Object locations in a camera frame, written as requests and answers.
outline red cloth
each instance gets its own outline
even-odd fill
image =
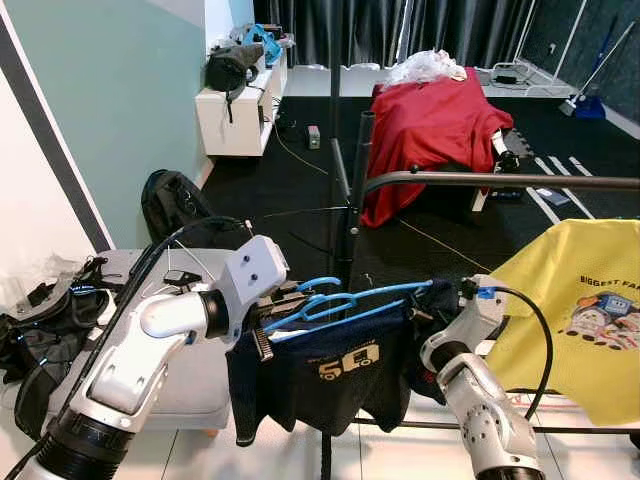
[[[467,80],[396,85],[375,96],[369,178],[412,165],[438,170],[449,162],[474,172],[493,169],[491,135],[512,128],[511,115],[492,107],[473,68]],[[369,194],[362,223],[379,227],[413,202],[422,184],[390,185]]]

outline black carpet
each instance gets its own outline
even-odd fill
[[[575,156],[594,175],[639,176],[639,142],[606,121],[567,118],[558,99],[492,98],[490,102],[511,113],[518,130],[536,155],[557,156],[572,173],[579,174],[567,160]],[[368,98],[342,98],[340,143],[347,169],[355,155],[360,112],[370,106]],[[281,131],[286,145],[325,170],[331,151],[327,97],[286,97],[282,115],[296,121],[296,127]],[[322,134],[321,148],[304,147],[303,129],[315,124]],[[543,173],[529,162],[526,173]],[[327,215],[335,212],[274,213],[325,207],[328,180],[283,150],[275,132],[257,159],[221,158],[203,191],[215,209],[224,215],[250,218],[256,232],[270,235],[287,257],[290,278],[307,279],[327,274]],[[488,201],[482,213],[472,214],[472,189],[430,187],[400,218],[434,235],[441,241],[492,270],[551,226],[540,208],[527,196],[517,203]],[[618,192],[574,192],[597,218],[640,215],[640,195]],[[572,203],[553,207],[561,219],[585,218]],[[381,228],[362,229],[354,262],[354,288],[367,288],[365,274],[376,285],[415,281],[433,276],[456,279],[479,269],[448,249],[420,236],[392,220]]]

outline tile floor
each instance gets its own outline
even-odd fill
[[[352,68],[342,75],[342,96],[368,96],[384,71]],[[286,94],[328,96],[329,72],[296,67]],[[487,96],[523,96],[510,88],[487,86]],[[550,96],[550,92],[538,91]],[[558,408],[557,398],[545,399],[534,424],[590,426],[577,407]],[[407,420],[454,421],[446,408],[430,399],[412,397]],[[5,474],[32,442],[13,423],[13,413],[0,410],[0,474]],[[537,435],[538,457],[548,480],[640,479],[640,450],[626,435]],[[265,420],[255,443],[235,445],[233,420],[210,439],[200,431],[145,431],[136,436],[121,465],[118,480],[277,480],[317,479],[320,435],[298,423],[289,434]],[[472,479],[473,472],[455,430],[397,428],[385,434],[378,427],[351,425],[333,441],[334,480]]]

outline blue clothes hanger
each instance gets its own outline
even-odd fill
[[[301,287],[306,287],[306,288],[310,288],[310,286],[307,285],[311,285],[311,286],[316,286],[319,284],[323,284],[323,283],[333,283],[335,285],[339,285],[340,283],[335,283],[333,280],[338,280],[335,277],[320,277],[318,279],[314,279],[314,280],[310,280],[309,282],[305,282],[302,285],[300,285],[298,287],[298,289],[303,289]],[[286,325],[288,323],[291,323],[293,321],[305,321],[305,322],[311,322],[314,320],[318,320],[322,317],[326,317],[328,315],[332,315],[334,313],[338,313],[338,312],[342,312],[344,310],[348,310],[350,308],[355,307],[358,304],[358,300],[361,298],[366,298],[366,297],[371,297],[374,295],[382,295],[385,293],[393,293],[393,292],[401,292],[401,291],[406,291],[406,290],[418,290],[421,288],[427,288],[430,287],[433,284],[433,282],[431,280],[428,280],[426,282],[413,282],[413,283],[401,283],[398,285],[389,285],[386,287],[379,287],[379,288],[373,288],[370,290],[364,290],[362,292],[357,292],[357,293],[346,293],[346,292],[342,292],[342,293],[333,293],[330,295],[324,295],[324,294],[316,294],[316,295],[312,295],[309,298],[308,303],[302,307],[301,310],[297,311],[296,313],[293,313],[281,320],[278,320],[277,322],[272,323],[271,325],[268,325],[264,328],[264,332],[271,332],[273,330],[276,330],[277,328]],[[343,303],[341,303],[338,306],[335,307],[331,307],[331,308],[327,308],[324,310],[321,310],[320,312],[316,312],[316,313],[309,313],[309,311],[313,308],[318,307],[319,305],[325,304],[327,302],[333,302],[336,300],[340,300],[343,301]],[[386,310],[390,310],[394,307],[397,307],[399,305],[402,305],[404,303],[403,299],[400,300],[395,300],[393,302],[387,303],[386,305],[382,305],[380,307],[376,307],[370,310],[367,310],[366,312],[361,312],[358,313],[356,315],[352,315],[350,317],[344,318],[342,320],[338,320],[336,322],[332,322],[332,323],[327,323],[327,324],[323,324],[320,325],[316,328],[312,328],[310,330],[305,330],[304,332],[300,332],[297,334],[293,334],[293,335],[289,335],[286,338],[280,338],[280,339],[274,339],[273,342],[274,343],[278,343],[280,341],[285,341],[294,337],[298,337],[300,335],[306,335],[312,332],[317,332],[319,330],[323,330],[325,328],[329,328],[329,327],[335,327],[337,325],[342,325],[344,323],[349,323],[349,322],[353,322],[354,320],[358,320],[361,318],[365,318],[365,317],[369,317],[371,315],[375,315],[381,312],[384,312]]]

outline white cabinet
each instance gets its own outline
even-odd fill
[[[233,122],[227,110],[225,92],[204,88],[196,96],[196,111],[205,153],[261,156],[286,82],[287,58],[283,52],[271,69],[260,73],[231,102]]]

